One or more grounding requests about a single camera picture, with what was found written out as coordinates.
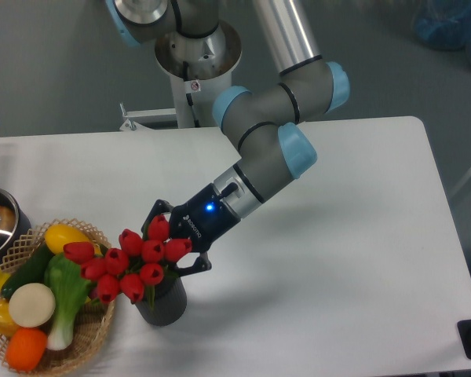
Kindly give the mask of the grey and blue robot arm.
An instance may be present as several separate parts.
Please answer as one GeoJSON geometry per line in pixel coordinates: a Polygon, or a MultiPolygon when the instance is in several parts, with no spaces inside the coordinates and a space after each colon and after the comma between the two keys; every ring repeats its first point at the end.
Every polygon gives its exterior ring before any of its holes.
{"type": "Polygon", "coordinates": [[[279,72],[279,84],[254,94],[233,86],[241,57],[237,33],[215,1],[109,1],[122,39],[155,42],[170,76],[177,122],[216,126],[239,161],[180,206],[158,200],[143,228],[166,240],[163,272],[187,276],[210,269],[207,252],[228,230],[298,179],[317,159],[299,123],[349,97],[342,67],[323,59],[298,1],[256,1],[254,8],[279,72]]]}

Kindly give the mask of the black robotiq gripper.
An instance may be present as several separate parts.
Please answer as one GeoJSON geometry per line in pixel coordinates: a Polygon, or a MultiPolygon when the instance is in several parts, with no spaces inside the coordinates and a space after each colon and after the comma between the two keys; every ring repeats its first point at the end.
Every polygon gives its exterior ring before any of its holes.
{"type": "Polygon", "coordinates": [[[173,207],[162,199],[155,201],[141,227],[142,238],[189,238],[192,242],[192,251],[202,252],[188,267],[175,265],[171,269],[173,276],[181,278],[212,269],[207,251],[215,240],[241,221],[241,218],[225,202],[225,198],[236,189],[236,183],[229,183],[219,192],[211,183],[180,206],[173,207]],[[170,212],[168,221],[165,214],[170,212]]]}

